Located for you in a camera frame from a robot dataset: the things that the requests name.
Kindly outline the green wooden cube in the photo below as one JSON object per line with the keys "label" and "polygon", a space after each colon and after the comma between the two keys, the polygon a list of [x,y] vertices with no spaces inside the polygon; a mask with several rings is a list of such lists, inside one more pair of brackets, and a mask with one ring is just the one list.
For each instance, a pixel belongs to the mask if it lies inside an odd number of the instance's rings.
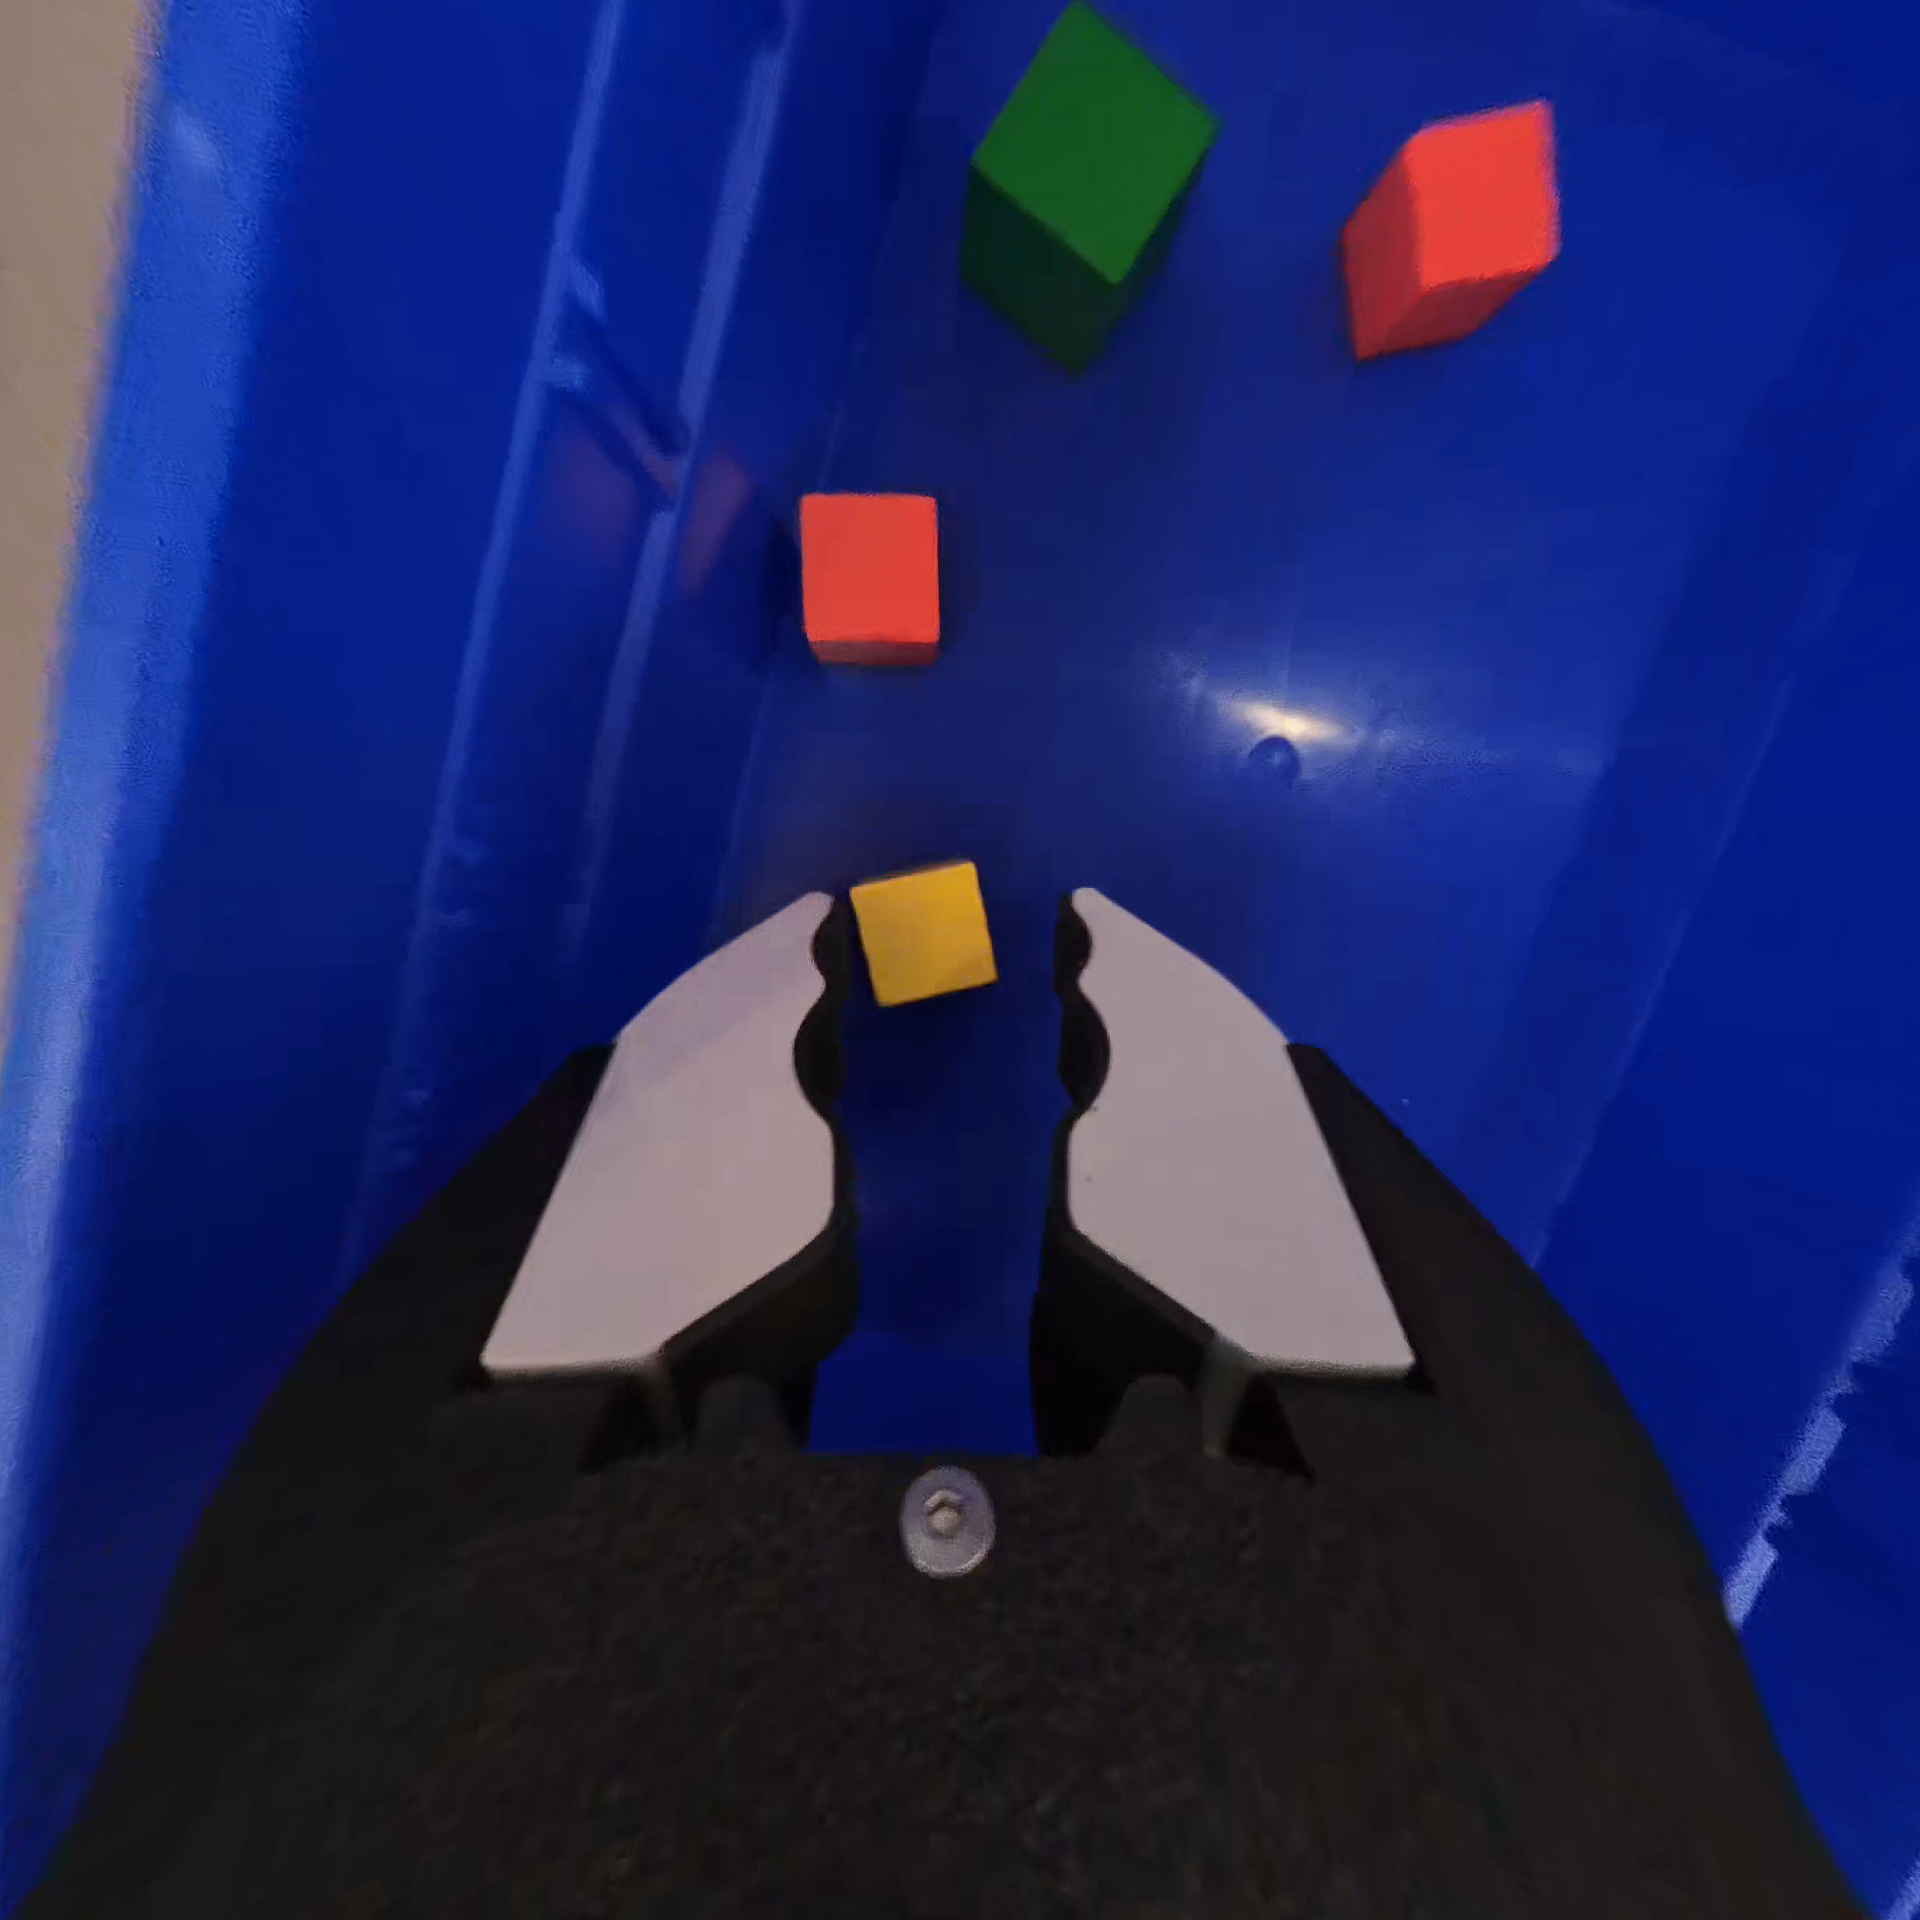
{"label": "green wooden cube", "polygon": [[1071,2],[974,152],[965,284],[1085,373],[1164,268],[1217,117],[1089,2]]}

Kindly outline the red wooden cube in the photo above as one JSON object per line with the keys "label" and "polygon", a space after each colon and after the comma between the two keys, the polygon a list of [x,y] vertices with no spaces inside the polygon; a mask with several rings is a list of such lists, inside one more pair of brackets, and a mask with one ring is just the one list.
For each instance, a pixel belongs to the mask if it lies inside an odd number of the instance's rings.
{"label": "red wooden cube", "polygon": [[938,504],[926,493],[799,497],[803,631],[820,662],[930,662],[941,648]]}
{"label": "red wooden cube", "polygon": [[1548,100],[1418,129],[1341,233],[1359,365],[1465,342],[1561,253]]}

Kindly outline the yellow wooden cube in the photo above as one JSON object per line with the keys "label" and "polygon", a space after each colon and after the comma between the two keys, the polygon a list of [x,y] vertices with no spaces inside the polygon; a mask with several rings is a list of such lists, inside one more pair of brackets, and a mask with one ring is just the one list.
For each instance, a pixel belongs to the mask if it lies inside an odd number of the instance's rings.
{"label": "yellow wooden cube", "polygon": [[857,883],[847,900],[883,1011],[997,985],[987,904],[970,858]]}

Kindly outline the blue plastic bin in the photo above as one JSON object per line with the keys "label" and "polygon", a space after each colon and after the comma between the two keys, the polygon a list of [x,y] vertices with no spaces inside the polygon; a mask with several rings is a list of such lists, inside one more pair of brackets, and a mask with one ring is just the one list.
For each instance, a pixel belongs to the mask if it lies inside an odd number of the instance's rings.
{"label": "blue plastic bin", "polygon": [[[1089,2],[1217,117],[1085,373],[1066,2],[152,2],[2,1066],[5,1918],[1918,1914],[1918,5]],[[1560,258],[1341,233],[1548,100]],[[938,504],[820,662],[799,497]],[[617,1033],[970,858],[860,1306],[480,1348]],[[1032,1429],[1058,904],[1288,1038],[1415,1345]]]}

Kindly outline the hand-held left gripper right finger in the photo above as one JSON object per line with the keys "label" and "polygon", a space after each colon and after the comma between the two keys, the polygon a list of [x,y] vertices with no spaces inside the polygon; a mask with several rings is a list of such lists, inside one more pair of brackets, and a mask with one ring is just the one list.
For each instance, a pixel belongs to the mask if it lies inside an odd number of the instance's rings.
{"label": "hand-held left gripper right finger", "polygon": [[1288,1457],[1278,1383],[1406,1388],[1415,1345],[1284,1029],[1093,888],[1056,917],[1066,1116],[1046,1163],[1031,1406],[1085,1457],[1173,1380],[1203,1449]]}

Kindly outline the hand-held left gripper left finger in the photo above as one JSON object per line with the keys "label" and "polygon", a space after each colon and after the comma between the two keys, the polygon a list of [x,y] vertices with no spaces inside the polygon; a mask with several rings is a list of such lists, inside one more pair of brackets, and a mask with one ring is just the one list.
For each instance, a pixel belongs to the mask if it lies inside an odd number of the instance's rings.
{"label": "hand-held left gripper left finger", "polygon": [[756,1380],[806,1424],[860,1306],[847,985],[847,904],[803,894],[617,1033],[480,1348],[489,1385],[634,1385],[667,1436]]}

